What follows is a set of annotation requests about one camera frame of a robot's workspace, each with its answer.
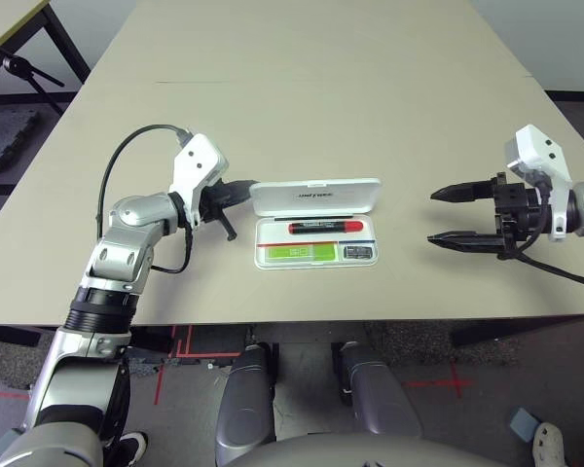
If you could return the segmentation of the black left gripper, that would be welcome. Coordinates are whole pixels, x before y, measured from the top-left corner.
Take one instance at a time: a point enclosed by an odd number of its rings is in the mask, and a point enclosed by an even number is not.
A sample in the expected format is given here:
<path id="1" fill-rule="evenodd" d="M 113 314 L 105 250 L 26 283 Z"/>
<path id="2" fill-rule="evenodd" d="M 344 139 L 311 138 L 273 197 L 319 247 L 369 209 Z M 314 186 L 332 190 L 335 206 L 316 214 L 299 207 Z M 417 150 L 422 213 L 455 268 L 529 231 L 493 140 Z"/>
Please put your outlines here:
<path id="1" fill-rule="evenodd" d="M 250 199 L 251 180 L 225 183 L 219 179 L 214 185 L 201 191 L 200 216 L 204 223 L 219 221 L 227 233 L 227 240 L 237 238 L 237 232 L 225 215 L 227 205 L 238 205 Z"/>

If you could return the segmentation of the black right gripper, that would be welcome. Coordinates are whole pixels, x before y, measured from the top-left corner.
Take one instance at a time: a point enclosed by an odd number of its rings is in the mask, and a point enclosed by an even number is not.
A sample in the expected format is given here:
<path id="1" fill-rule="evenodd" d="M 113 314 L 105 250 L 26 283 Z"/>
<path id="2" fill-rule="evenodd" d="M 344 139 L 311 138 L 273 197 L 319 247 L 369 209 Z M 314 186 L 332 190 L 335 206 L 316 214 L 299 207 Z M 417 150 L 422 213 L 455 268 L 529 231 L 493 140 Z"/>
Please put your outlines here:
<path id="1" fill-rule="evenodd" d="M 430 198 L 450 203 L 493 198 L 496 233 L 445 232 L 427 240 L 464 253 L 498 253 L 499 259 L 518 259 L 548 232 L 548 176 L 534 175 L 534 187 L 507 182 L 505 172 L 495 179 L 449 185 Z"/>

